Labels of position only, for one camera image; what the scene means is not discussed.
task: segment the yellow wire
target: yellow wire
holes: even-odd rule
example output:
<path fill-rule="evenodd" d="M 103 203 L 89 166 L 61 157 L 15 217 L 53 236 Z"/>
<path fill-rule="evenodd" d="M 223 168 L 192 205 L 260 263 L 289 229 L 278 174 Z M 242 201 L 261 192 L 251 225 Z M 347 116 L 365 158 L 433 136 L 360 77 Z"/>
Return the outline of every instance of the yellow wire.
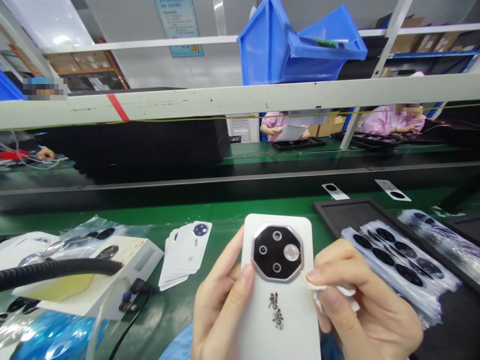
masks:
<path fill-rule="evenodd" d="M 425 107 L 423 110 L 436 110 L 436 109 L 453 109 L 453 108 L 467 108 L 473 106 L 480 106 L 480 103 L 476 104 L 465 104 L 465 105 L 452 105 L 452 106 L 439 106 L 439 107 Z M 371 113 L 382 113 L 383 111 L 346 111 L 346 112 L 324 112 L 324 113 L 313 113 L 313 114 L 295 114 L 295 115 L 283 115 L 286 118 L 302 118 L 302 117 L 315 117 L 315 116 L 325 116 L 325 115 L 347 115 L 347 114 L 371 114 Z M 71 126 L 82 126 L 82 125 L 112 125 L 112 124 L 126 124 L 129 122 L 141 122 L 141 123 L 174 123 L 181 121 L 191 121 L 191 120 L 223 120 L 223 119 L 264 119 L 264 118 L 276 118 L 275 115 L 272 116 L 221 116 L 221 117 L 194 117 L 194 118 L 180 118 L 180 119 L 158 119 L 158 120 L 132 120 L 132 121 L 113 121 L 113 122 L 100 122 L 100 123 L 85 123 L 85 124 L 72 124 L 72 125 L 52 125 L 52 126 L 39 126 L 39 127 L 29 127 L 29 128 L 16 128 L 16 129 L 3 129 L 1 131 L 26 131 L 26 130 L 36 130 L 36 129 L 49 129 L 49 128 L 65 128 Z"/>

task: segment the hand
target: hand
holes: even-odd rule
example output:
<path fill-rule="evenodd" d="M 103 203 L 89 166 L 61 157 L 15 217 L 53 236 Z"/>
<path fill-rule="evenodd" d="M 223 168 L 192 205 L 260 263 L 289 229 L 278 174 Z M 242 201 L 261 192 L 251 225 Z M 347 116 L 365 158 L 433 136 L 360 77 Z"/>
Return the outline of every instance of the hand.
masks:
<path fill-rule="evenodd" d="M 306 140 L 310 137 L 310 131 L 309 131 L 309 128 L 307 127 L 305 132 L 303 133 L 302 136 L 300 136 L 300 138 L 298 140 L 300 141 L 303 141 L 303 140 Z"/>
<path fill-rule="evenodd" d="M 244 227 L 221 253 L 200 284 L 193 310 L 192 360 L 238 359 L 237 327 L 254 286 L 252 265 L 235 261 L 243 246 Z"/>
<path fill-rule="evenodd" d="M 320 328 L 324 333 L 336 330 L 345 360 L 405 360 L 422 342 L 423 330 L 414 309 L 369 268 L 348 241 L 339 239 L 321 251 L 307 276 L 314 285 L 357 287 L 357 315 L 335 287 L 329 286 L 318 296 L 329 317 L 318 314 Z"/>
<path fill-rule="evenodd" d="M 40 160 L 53 160 L 55 159 L 55 153 L 48 147 L 43 146 L 39 152 L 36 153 Z"/>
<path fill-rule="evenodd" d="M 416 133 L 416 134 L 418 134 L 419 132 L 420 132 L 419 128 L 415 125 L 395 128 L 395 133 Z"/>
<path fill-rule="evenodd" d="M 282 129 L 279 127 L 272 127 L 269 129 L 270 136 L 277 136 L 282 133 Z"/>

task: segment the pink uniform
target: pink uniform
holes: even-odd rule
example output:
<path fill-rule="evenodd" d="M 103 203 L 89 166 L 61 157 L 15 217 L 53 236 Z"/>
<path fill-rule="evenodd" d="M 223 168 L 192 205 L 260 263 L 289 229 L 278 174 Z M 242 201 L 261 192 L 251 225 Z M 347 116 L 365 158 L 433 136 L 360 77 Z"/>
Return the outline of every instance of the pink uniform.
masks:
<path fill-rule="evenodd" d="M 367 116 L 360 126 L 362 133 L 388 135 L 393 128 L 404 128 L 416 126 L 419 130 L 425 125 L 425 115 L 420 118 L 413 118 L 410 115 L 395 115 L 390 105 L 379 106 Z"/>
<path fill-rule="evenodd" d="M 282 126 L 285 126 L 287 125 L 287 119 L 288 117 L 286 116 L 283 116 L 283 112 L 282 111 L 271 111 L 271 112 L 267 112 L 265 114 L 266 117 L 264 117 L 262 120 L 261 120 L 261 123 L 262 124 L 266 124 L 268 126 L 269 129 L 271 128 L 281 128 Z M 268 137 L 268 141 L 275 141 L 277 140 L 277 138 L 279 137 L 280 135 L 277 135 L 277 136 L 269 136 Z"/>

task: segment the red tape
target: red tape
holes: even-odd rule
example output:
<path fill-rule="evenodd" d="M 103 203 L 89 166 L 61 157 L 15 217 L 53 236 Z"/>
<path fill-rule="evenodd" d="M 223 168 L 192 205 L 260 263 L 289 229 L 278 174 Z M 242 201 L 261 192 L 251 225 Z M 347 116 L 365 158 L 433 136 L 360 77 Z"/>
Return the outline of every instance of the red tape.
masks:
<path fill-rule="evenodd" d="M 124 108 L 122 105 L 120 105 L 119 100 L 115 96 L 115 94 L 107 94 L 108 100 L 110 100 L 111 104 L 113 105 L 113 108 L 116 110 L 117 114 L 120 116 L 120 119 L 122 121 L 130 121 L 127 113 L 125 112 Z"/>

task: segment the blue crate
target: blue crate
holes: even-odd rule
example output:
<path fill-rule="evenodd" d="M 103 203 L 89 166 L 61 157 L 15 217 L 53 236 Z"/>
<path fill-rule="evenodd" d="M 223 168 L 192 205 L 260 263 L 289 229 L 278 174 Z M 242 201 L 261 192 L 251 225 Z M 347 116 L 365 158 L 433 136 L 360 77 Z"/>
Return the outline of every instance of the blue crate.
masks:
<path fill-rule="evenodd" d="M 348 40 L 343 48 L 317 39 Z M 296 33 L 280 0 L 263 0 L 238 36 L 243 85 L 336 80 L 347 60 L 364 60 L 367 47 L 342 5 Z"/>
<path fill-rule="evenodd" d="M 19 88 L 0 70 L 0 101 L 23 100 Z"/>

